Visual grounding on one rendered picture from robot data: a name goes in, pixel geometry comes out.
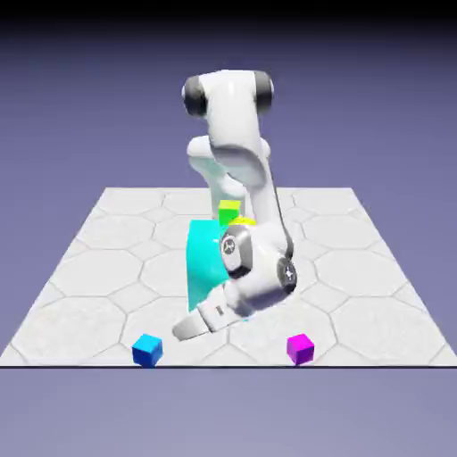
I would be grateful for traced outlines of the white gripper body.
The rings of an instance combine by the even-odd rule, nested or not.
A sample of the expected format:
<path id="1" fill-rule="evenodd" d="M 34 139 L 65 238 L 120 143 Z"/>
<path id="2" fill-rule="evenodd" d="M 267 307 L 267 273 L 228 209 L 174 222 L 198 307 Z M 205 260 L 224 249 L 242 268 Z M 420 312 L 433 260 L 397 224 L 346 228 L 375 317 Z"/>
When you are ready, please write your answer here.
<path id="1" fill-rule="evenodd" d="M 186 341 L 212 333 L 212 330 L 204 313 L 200 309 L 193 309 L 185 318 L 173 326 L 171 332 L 178 341 Z"/>

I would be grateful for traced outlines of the small blue cube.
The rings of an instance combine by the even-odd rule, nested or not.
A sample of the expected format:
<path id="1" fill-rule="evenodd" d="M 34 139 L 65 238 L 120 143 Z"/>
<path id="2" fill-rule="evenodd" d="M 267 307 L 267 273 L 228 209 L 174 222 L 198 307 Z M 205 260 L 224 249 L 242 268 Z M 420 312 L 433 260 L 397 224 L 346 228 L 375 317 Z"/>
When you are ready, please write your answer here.
<path id="1" fill-rule="evenodd" d="M 162 340 L 159 337 L 143 334 L 132 345 L 133 362 L 142 367 L 154 367 L 162 358 L 162 355 Z"/>

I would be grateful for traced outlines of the small magenta cube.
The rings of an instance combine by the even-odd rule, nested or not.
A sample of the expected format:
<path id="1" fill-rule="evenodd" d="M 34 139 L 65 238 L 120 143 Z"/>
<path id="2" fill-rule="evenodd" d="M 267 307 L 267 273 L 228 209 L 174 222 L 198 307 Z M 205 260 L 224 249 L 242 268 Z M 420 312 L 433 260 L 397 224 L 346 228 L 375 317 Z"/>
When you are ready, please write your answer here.
<path id="1" fill-rule="evenodd" d="M 305 334 L 291 336 L 287 339 L 287 355 L 294 365 L 312 361 L 314 349 L 314 343 Z"/>

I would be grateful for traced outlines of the small green cube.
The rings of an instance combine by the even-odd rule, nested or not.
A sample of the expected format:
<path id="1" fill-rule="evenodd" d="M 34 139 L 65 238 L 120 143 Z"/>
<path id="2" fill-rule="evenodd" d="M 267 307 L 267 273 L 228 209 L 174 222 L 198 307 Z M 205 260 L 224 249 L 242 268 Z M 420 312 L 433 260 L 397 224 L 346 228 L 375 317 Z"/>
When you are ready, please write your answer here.
<path id="1" fill-rule="evenodd" d="M 218 220 L 222 227 L 229 225 L 240 214 L 241 202 L 238 200 L 220 200 L 218 207 Z"/>

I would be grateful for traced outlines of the large cyan box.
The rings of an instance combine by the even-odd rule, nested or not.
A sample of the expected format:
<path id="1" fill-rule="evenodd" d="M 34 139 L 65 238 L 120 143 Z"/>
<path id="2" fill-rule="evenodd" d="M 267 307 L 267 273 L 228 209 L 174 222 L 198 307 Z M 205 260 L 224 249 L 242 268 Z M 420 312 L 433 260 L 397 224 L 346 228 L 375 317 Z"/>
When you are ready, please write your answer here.
<path id="1" fill-rule="evenodd" d="M 246 224 L 190 222 L 187 297 L 191 326 L 199 332 L 216 332 L 251 314 L 240 291 L 241 278 L 252 268 L 250 236 Z"/>

